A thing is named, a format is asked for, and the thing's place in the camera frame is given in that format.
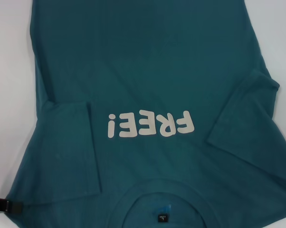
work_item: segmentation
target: white background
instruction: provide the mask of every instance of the white background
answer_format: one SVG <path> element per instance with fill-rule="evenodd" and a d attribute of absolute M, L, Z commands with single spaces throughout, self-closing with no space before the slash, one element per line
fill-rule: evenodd
<path fill-rule="evenodd" d="M 286 138 L 286 0 L 246 4 L 267 67 L 281 85 L 274 120 Z M 10 190 L 36 122 L 30 10 L 31 0 L 0 0 L 0 198 Z M 15 227 L 0 214 L 0 228 Z M 268 228 L 286 228 L 286 219 Z"/>

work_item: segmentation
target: t-shirt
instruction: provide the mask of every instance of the t-shirt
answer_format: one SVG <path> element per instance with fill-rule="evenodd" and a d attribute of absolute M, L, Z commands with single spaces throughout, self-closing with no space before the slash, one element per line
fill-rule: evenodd
<path fill-rule="evenodd" d="M 21 228 L 261 228 L 286 142 L 243 0 L 33 0 Z"/>

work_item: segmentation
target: shirt sleeve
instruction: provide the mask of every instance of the shirt sleeve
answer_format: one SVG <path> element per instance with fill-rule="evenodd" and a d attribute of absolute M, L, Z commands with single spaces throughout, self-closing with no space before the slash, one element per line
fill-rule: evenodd
<path fill-rule="evenodd" d="M 229 206 L 213 203 L 226 219 L 225 227 L 261 228 L 286 217 L 286 141 L 272 120 L 278 88 L 269 76 L 253 70 L 233 92 L 206 139 L 252 173 L 246 184 L 239 180 L 244 186 L 239 201 L 229 194 Z M 235 173 L 244 175 L 241 168 Z M 236 224 L 235 214 L 246 222 Z"/>

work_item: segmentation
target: fabric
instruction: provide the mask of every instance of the fabric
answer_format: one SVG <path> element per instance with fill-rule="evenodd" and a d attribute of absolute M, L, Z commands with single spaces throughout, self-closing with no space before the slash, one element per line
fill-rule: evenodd
<path fill-rule="evenodd" d="M 20 228 L 261 228 L 286 142 L 243 0 L 34 0 Z M 167 223 L 158 215 L 169 208 Z"/>

